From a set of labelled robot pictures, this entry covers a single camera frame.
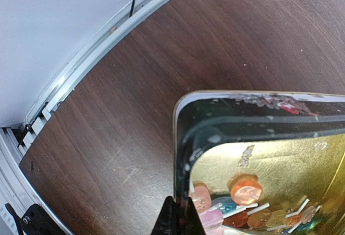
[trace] black plastic part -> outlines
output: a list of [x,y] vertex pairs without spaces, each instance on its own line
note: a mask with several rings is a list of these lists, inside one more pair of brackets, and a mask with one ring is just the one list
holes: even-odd
[[10,204],[5,204],[6,209],[8,212],[13,216],[13,219],[15,220],[16,226],[17,226],[17,231],[19,235],[24,235],[23,229],[22,229],[22,220],[20,217],[17,215],[16,211],[13,209],[12,205]]
[[66,233],[38,204],[33,204],[22,217],[23,230],[27,235],[65,235]]
[[130,7],[129,17],[133,16],[134,7],[135,7],[135,0],[132,0],[132,5]]
[[[168,196],[162,206],[162,210],[157,218],[157,222],[151,235],[180,235],[177,227],[178,206],[171,196]],[[186,235],[205,235],[198,213],[194,204],[189,198],[187,221],[185,224]]]

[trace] orange lollipop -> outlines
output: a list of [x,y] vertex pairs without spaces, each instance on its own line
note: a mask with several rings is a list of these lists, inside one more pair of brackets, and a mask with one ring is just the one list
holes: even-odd
[[239,205],[250,205],[259,200],[263,187],[255,176],[244,175],[239,177],[230,189],[232,200]]
[[240,228],[248,222],[248,214],[246,211],[224,219],[223,225]]
[[266,225],[268,219],[272,216],[269,209],[263,209],[249,216],[248,226],[251,228],[262,228]]

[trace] wooden surface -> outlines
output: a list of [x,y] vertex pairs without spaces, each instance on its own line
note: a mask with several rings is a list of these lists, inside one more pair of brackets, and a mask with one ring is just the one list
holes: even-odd
[[176,101],[344,94],[344,31],[344,0],[172,0],[96,65],[20,166],[76,234],[149,234],[173,192]]

